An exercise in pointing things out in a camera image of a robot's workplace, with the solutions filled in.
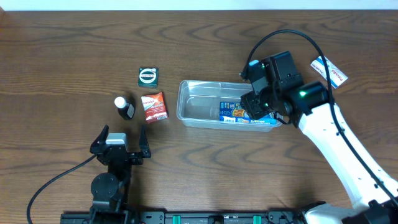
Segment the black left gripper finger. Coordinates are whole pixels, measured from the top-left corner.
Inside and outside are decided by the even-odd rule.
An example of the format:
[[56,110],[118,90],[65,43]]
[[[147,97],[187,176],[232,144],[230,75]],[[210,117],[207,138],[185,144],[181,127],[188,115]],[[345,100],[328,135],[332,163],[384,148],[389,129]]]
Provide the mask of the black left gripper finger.
[[93,141],[90,146],[90,152],[92,154],[98,154],[103,151],[103,147],[106,145],[106,139],[109,134],[109,126],[106,124],[102,129],[98,137]]
[[149,143],[146,138],[145,126],[141,126],[141,132],[139,136],[139,147],[142,154],[142,158],[151,158],[152,153],[149,147]]

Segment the blue KoolFever box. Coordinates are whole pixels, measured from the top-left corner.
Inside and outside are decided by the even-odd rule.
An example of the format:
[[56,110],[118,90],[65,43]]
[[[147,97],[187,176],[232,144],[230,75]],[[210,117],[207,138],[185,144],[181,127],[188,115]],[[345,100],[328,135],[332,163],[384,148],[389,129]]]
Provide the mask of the blue KoolFever box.
[[277,120],[270,115],[260,119],[252,119],[240,103],[220,103],[219,120],[227,123],[259,123],[259,124],[277,124]]

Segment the red Panadol ActiFast box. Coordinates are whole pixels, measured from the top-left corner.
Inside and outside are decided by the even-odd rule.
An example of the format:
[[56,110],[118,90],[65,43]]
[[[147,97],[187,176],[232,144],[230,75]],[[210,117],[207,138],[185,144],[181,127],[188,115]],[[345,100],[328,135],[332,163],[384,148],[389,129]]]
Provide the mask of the red Panadol ActiFast box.
[[144,95],[141,97],[141,101],[147,124],[169,118],[162,92],[154,95]]

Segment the dark syrup bottle white cap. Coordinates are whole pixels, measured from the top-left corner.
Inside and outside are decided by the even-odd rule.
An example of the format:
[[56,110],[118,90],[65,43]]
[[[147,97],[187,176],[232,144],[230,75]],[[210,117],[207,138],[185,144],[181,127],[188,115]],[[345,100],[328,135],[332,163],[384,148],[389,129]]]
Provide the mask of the dark syrup bottle white cap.
[[133,118],[135,113],[135,108],[131,103],[128,103],[125,98],[121,96],[115,98],[114,104],[118,109],[119,115],[124,120],[130,120]]

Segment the white blue Panadol box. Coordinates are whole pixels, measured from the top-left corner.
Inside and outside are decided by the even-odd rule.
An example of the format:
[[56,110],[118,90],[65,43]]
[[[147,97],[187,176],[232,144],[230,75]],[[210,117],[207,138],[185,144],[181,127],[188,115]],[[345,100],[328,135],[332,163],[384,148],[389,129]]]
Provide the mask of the white blue Panadol box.
[[[337,67],[335,66],[329,59],[326,57],[326,64],[330,73],[330,81],[331,85],[334,88],[338,88],[341,84],[347,81],[348,77]],[[316,58],[311,64],[311,67],[316,70],[324,79],[327,80],[326,70],[321,56]]]

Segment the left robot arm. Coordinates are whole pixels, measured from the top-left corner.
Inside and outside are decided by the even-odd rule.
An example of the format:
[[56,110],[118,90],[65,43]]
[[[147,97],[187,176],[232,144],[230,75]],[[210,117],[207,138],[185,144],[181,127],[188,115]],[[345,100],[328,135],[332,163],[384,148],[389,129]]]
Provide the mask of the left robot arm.
[[127,205],[132,166],[142,165],[151,157],[145,127],[139,135],[139,151],[128,152],[127,135],[110,133],[105,126],[90,146],[90,152],[108,168],[91,183],[93,204],[90,223],[139,223],[137,212]]

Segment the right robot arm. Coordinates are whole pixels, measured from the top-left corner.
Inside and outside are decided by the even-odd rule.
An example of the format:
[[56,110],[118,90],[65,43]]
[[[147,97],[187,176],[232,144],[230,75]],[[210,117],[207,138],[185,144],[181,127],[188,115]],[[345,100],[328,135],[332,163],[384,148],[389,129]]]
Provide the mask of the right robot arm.
[[252,91],[241,104],[252,119],[281,114],[306,135],[340,179],[351,209],[325,202],[303,209],[304,223],[397,223],[397,181],[371,157],[320,82],[305,84],[289,52],[249,62]]

